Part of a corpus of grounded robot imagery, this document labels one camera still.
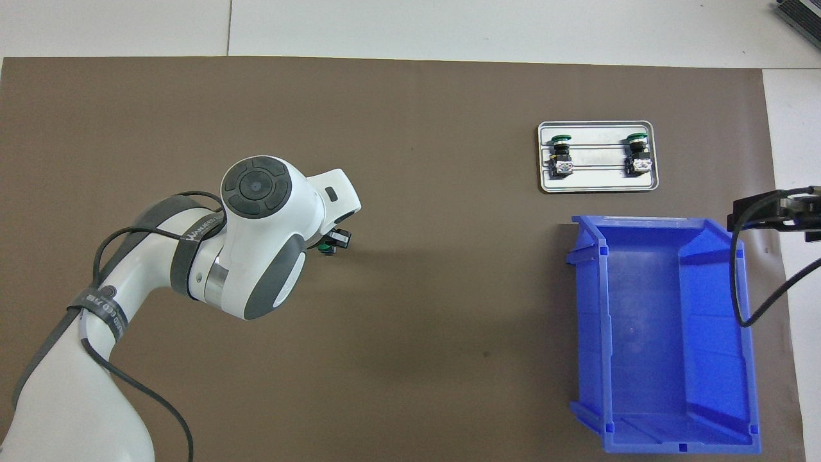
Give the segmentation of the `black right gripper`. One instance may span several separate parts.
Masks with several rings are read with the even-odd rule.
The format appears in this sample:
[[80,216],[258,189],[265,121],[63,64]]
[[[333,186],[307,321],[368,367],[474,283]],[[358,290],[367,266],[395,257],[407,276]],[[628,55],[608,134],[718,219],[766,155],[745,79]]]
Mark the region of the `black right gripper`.
[[[819,186],[809,186],[807,192],[790,195],[790,192],[766,192],[733,201],[731,213],[727,215],[727,231],[735,231],[738,225],[741,225],[741,230],[774,229],[780,233],[793,231],[803,233],[807,243],[819,243]],[[780,202],[788,197],[792,226],[786,223],[788,213],[784,212],[780,205]]]

